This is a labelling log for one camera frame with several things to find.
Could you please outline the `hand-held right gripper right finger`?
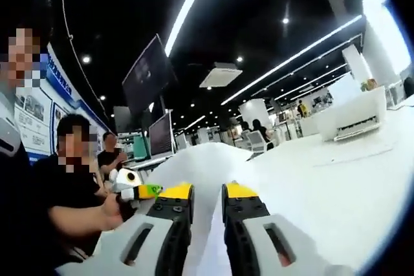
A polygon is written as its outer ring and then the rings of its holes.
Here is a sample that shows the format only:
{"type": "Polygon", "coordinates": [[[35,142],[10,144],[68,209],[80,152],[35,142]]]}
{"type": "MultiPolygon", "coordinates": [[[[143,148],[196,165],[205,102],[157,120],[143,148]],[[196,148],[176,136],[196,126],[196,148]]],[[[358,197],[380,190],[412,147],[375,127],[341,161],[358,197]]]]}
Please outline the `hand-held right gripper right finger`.
{"type": "Polygon", "coordinates": [[[223,184],[222,211],[232,275],[354,275],[352,268],[325,260],[315,241],[281,215],[270,214],[246,186],[223,184]]]}

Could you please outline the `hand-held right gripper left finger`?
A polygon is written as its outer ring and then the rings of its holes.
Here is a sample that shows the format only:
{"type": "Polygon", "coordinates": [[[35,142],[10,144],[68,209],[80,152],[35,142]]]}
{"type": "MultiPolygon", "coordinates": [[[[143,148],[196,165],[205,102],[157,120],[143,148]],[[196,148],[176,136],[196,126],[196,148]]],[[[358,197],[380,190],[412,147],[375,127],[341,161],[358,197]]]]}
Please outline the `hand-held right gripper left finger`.
{"type": "Polygon", "coordinates": [[[143,215],[137,213],[102,237],[100,251],[60,275],[182,275],[191,241],[193,185],[167,188],[143,215]]]}

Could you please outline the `person's left hand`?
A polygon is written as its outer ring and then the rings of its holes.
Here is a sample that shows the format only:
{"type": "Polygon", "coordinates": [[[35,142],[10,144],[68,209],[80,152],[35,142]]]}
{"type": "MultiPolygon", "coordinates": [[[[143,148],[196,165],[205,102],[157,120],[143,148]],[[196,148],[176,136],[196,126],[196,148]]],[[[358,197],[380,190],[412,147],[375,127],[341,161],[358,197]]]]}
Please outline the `person's left hand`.
{"type": "Polygon", "coordinates": [[[120,199],[120,195],[114,193],[106,197],[98,210],[102,231],[116,229],[135,214],[131,204],[123,202],[120,199]]]}

